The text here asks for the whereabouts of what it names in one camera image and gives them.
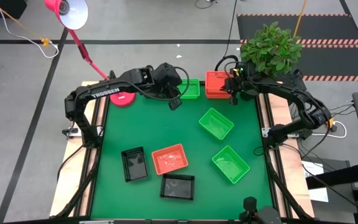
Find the green tray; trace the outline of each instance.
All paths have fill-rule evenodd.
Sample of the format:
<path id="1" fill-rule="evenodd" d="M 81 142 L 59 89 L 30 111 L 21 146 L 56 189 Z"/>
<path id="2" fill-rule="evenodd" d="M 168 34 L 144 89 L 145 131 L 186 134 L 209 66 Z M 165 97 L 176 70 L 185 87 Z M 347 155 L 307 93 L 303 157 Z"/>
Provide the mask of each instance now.
<path id="1" fill-rule="evenodd" d="M 210 108 L 198 122 L 219 140 L 223 140 L 234 127 L 233 122 L 229 121 L 214 108 Z"/>
<path id="2" fill-rule="evenodd" d="M 181 96 L 181 99 L 197 99 L 200 96 L 200 80 L 198 78 L 189 79 L 189 89 L 187 89 L 186 93 Z M 178 85 L 178 89 L 180 92 L 185 90 L 187 85 L 187 79 L 181 80 L 181 85 Z"/>
<path id="3" fill-rule="evenodd" d="M 237 183 L 250 169 L 230 146 L 224 147 L 212 158 L 212 161 L 233 184 Z"/>

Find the floor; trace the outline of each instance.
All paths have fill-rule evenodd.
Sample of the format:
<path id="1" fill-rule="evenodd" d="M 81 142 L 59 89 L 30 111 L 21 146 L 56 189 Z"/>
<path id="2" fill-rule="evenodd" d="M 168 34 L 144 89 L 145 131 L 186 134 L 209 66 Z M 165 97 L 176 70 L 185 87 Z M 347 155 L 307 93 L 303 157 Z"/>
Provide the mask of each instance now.
<path id="1" fill-rule="evenodd" d="M 27 1 L 20 21 L 40 35 L 60 39 L 63 27 L 48 11 L 42 0 Z M 346 1 L 358 26 L 358 1 Z M 298 0 L 239 1 L 238 13 L 299 13 Z M 197 9 L 194 0 L 98 0 L 88 1 L 89 19 L 78 31 L 84 40 L 100 40 L 86 47 L 95 63 L 106 73 L 114 69 L 120 74 L 130 68 L 168 62 L 185 68 L 191 77 L 204 77 L 212 70 L 226 49 L 234 1 L 219 1 L 209 9 Z M 305 13 L 344 13 L 339 0 L 309 1 Z M 15 23 L 8 25 L 13 33 L 28 35 Z M 0 20 L 0 40 L 12 40 Z M 238 40 L 237 22 L 231 39 Z M 112 44 L 103 40 L 135 40 L 137 44 L 122 41 Z M 147 44 L 141 40 L 156 40 Z M 187 44 L 176 44 L 188 40 Z M 238 54 L 238 44 L 229 46 L 228 54 Z M 53 55 L 52 48 L 47 49 Z M 0 206 L 12 177 L 16 161 L 24 142 L 30 142 L 27 157 L 9 206 L 0 213 L 0 221 L 13 222 L 47 218 L 56 187 L 56 173 L 65 150 L 63 128 L 69 126 L 64 115 L 63 99 L 83 80 L 98 80 L 99 76 L 81 60 L 75 45 L 66 44 L 58 61 L 52 83 L 46 96 L 38 123 L 31 126 L 45 79 L 52 61 L 42 57 L 37 47 L 30 44 L 0 44 Z M 329 108 L 351 101 L 358 91 L 358 82 L 306 82 L 309 91 L 322 99 Z M 323 158 L 349 160 L 358 164 L 358 122 L 356 114 L 338 116 L 347 127 L 347 138 L 327 140 L 315 153 Z M 312 147 L 319 137 L 304 142 Z M 324 220 L 353 222 L 352 214 L 319 211 Z"/>

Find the green table surface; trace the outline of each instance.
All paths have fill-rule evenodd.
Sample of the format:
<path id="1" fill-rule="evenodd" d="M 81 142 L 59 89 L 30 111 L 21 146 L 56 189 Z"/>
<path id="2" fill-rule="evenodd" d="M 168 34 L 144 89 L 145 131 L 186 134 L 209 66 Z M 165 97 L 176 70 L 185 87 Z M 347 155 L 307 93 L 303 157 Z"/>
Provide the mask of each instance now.
<path id="1" fill-rule="evenodd" d="M 264 157 L 253 154 L 262 145 L 254 101 L 209 100 L 201 87 L 196 100 L 170 111 L 167 102 L 137 95 L 128 108 L 111 103 L 107 114 L 101 161 L 91 211 L 92 218 L 128 219 L 237 219 L 242 201 L 253 196 L 258 208 L 272 206 Z M 199 119 L 214 108 L 234 123 L 221 141 L 203 129 Z M 161 175 L 155 172 L 151 153 L 183 144 L 188 167 L 173 174 L 195 176 L 194 200 L 160 198 Z M 212 157 L 230 145 L 250 166 L 236 184 L 212 162 Z M 125 182 L 121 151 L 143 146 L 149 176 Z"/>

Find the potted plant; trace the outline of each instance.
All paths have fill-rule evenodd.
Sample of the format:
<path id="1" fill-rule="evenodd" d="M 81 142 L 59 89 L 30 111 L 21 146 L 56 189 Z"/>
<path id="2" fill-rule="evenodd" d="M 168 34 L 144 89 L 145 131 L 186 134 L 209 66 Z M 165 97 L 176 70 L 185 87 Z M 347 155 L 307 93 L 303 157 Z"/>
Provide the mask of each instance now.
<path id="1" fill-rule="evenodd" d="M 259 78 L 288 75 L 294 64 L 301 57 L 301 44 L 296 41 L 299 37 L 291 36 L 291 30 L 281 30 L 278 22 L 270 26 L 264 25 L 255 37 L 241 46 L 240 58 L 250 65 L 249 75 L 258 74 Z"/>

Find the black plastic basket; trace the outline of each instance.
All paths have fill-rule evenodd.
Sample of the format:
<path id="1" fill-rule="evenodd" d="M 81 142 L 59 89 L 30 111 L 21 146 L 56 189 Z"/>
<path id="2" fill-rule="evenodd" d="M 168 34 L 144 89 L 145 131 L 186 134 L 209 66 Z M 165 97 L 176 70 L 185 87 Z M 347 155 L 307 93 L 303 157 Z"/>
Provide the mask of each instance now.
<path id="1" fill-rule="evenodd" d="M 126 182 L 147 177 L 143 147 L 123 151 L 121 157 Z"/>
<path id="2" fill-rule="evenodd" d="M 160 197 L 194 199 L 195 176 L 164 174 L 161 181 Z"/>

